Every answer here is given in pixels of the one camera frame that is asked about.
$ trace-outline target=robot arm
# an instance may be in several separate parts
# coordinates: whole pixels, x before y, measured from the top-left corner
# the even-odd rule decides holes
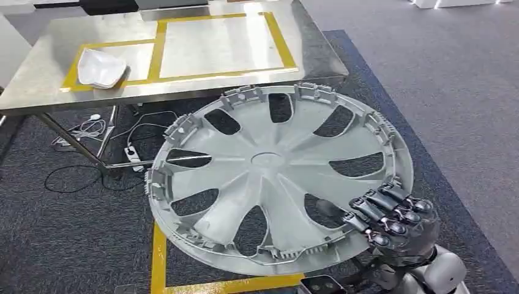
[[[331,202],[318,202],[322,212],[366,236],[373,254],[390,268],[367,279],[395,294],[469,293],[461,259],[435,245],[439,217],[430,201],[412,197],[394,181],[349,205],[352,210],[345,211]]]

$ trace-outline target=white cable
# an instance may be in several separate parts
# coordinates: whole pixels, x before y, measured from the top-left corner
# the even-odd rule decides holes
[[[156,127],[163,127],[163,128],[167,128],[168,126],[161,126],[160,124],[149,124],[149,123],[143,123],[143,124],[140,124],[140,122],[142,121],[143,117],[145,116],[150,116],[150,115],[160,115],[162,113],[172,113],[174,116],[175,116],[175,120],[178,119],[178,115],[174,112],[174,111],[171,111],[171,110],[167,110],[167,111],[160,111],[160,112],[153,112],[153,113],[146,113],[144,115],[142,115],[135,124],[133,124],[133,126],[127,130],[125,130],[124,132],[120,133],[120,134],[117,134],[115,136],[113,136],[110,140],[112,139],[115,139],[117,137],[120,137],[122,135],[125,135],[127,133],[130,133],[128,135],[128,138],[126,139],[126,143],[128,144],[128,146],[131,145],[131,142],[130,142],[130,139],[132,137],[132,134],[133,134],[133,131],[140,127],[140,126],[156,126]]]
[[[105,133],[106,130],[106,121],[103,119],[99,119],[99,115],[94,117],[95,115],[92,115],[91,118],[82,124],[79,124],[73,128],[69,129],[69,132],[72,136],[74,136],[77,140],[81,138],[90,138],[97,141],[102,141],[101,139],[97,138]],[[60,145],[68,145],[68,143],[63,139],[62,137],[55,138],[51,145],[60,144]]]
[[[128,138],[126,139],[126,143],[128,144],[128,146],[130,146],[131,145],[130,139],[133,135],[133,131],[135,129],[137,129],[138,127],[155,126],[155,127],[163,127],[166,129],[168,126],[161,126],[160,124],[151,124],[151,123],[142,123],[142,124],[140,123],[145,116],[160,115],[162,113],[172,113],[175,116],[175,120],[178,119],[178,115],[171,110],[154,112],[154,113],[146,113],[144,115],[141,115],[141,117],[137,120],[137,122],[135,124],[133,124],[133,126],[131,128],[125,130],[124,132],[122,132],[120,134],[117,134],[117,135],[111,137],[110,140],[129,133]],[[90,138],[90,139],[97,140],[97,141],[103,141],[102,139],[99,139],[98,137],[105,133],[106,121],[104,119],[100,119],[100,117],[101,117],[100,115],[92,115],[89,120],[87,120],[77,126],[71,127],[70,129],[68,129],[68,131],[70,132],[70,134],[72,136],[74,136],[78,140],[81,138]],[[96,125],[99,125],[98,128],[91,130]],[[68,143],[65,141],[65,139],[63,139],[61,137],[57,137],[52,141],[51,145],[55,145],[55,144],[68,145]]]

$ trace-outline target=yellow tape outline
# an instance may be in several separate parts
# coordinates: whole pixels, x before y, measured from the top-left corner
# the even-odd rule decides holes
[[[271,32],[272,39],[274,40],[275,46],[283,63],[283,67],[273,67],[266,69],[251,69],[251,70],[238,70],[233,72],[216,72],[216,73],[204,73],[198,75],[183,75],[177,77],[160,77],[160,68],[162,66],[162,56],[164,53],[164,46],[166,42],[166,31],[168,23],[180,22],[180,21],[196,21],[196,20],[213,20],[219,18],[235,18],[235,17],[247,17],[246,13],[232,13],[224,15],[205,15],[200,17],[180,17],[180,18],[164,18],[157,20],[157,32],[155,33],[154,39],[145,40],[131,40],[122,42],[108,42],[108,43],[92,43],[83,44],[79,47],[72,65],[70,66],[69,72],[65,76],[63,84],[61,86],[61,92],[68,91],[90,91],[92,87],[79,84],[78,79],[78,62],[85,48],[101,48],[101,47],[116,47],[116,46],[129,46],[129,45],[140,45],[153,43],[153,52],[149,65],[147,79],[145,80],[133,80],[133,81],[121,81],[115,88],[123,88],[125,86],[132,85],[146,85],[151,83],[164,83],[168,81],[181,81],[181,80],[193,80],[197,78],[217,78],[217,77],[236,77],[240,75],[250,74],[253,72],[264,72],[270,70],[283,70],[283,69],[295,69],[297,68],[296,62],[288,49],[288,46],[283,38],[281,29],[277,24],[272,12],[259,12],[258,15],[262,15],[265,18],[267,27]]]
[[[304,274],[286,276],[253,277],[233,281],[166,287],[166,236],[157,223],[153,229],[151,264],[151,294],[232,294],[274,288],[293,287]]]

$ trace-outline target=carpet floor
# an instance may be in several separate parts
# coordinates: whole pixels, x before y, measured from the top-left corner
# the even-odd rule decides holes
[[[351,74],[338,92],[384,113],[404,136],[415,165],[413,193],[433,200],[439,207],[443,219],[439,244],[464,260],[469,270],[468,287],[473,293],[519,293],[510,272],[345,32],[329,31],[325,35]],[[214,99],[149,104],[144,111],[173,110],[181,115]],[[118,128],[125,130],[135,118],[126,109],[121,112]],[[70,126],[93,113],[106,118],[109,109],[63,111],[55,116]],[[168,124],[172,120],[163,115],[149,122]],[[162,144],[160,132],[144,127],[135,135],[157,135],[135,142],[143,160],[153,159]],[[125,284],[135,284],[137,293],[149,293],[153,222],[139,184],[142,179],[126,171],[119,181],[105,180],[104,186],[112,190],[97,181],[78,192],[50,192],[43,183],[53,170],[90,165],[78,153],[53,151],[49,143],[54,137],[35,117],[29,117],[5,152],[0,167],[0,293],[113,293],[117,285]],[[121,161],[124,144],[124,138],[112,141],[107,156],[114,162]],[[73,191],[96,177],[92,168],[62,170],[48,179],[48,187]],[[134,185],[125,191],[116,190]],[[319,273],[340,277],[352,273],[352,267],[343,263]],[[169,287],[242,277],[202,264],[168,244]]]

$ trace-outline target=metal table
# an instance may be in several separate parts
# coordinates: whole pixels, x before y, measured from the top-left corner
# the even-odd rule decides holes
[[[112,89],[77,81],[85,48],[129,65]],[[0,97],[2,115],[37,115],[99,169],[119,105],[207,97],[242,85],[337,85],[348,71],[298,0],[224,3],[52,21]],[[48,113],[113,106],[94,154]]]

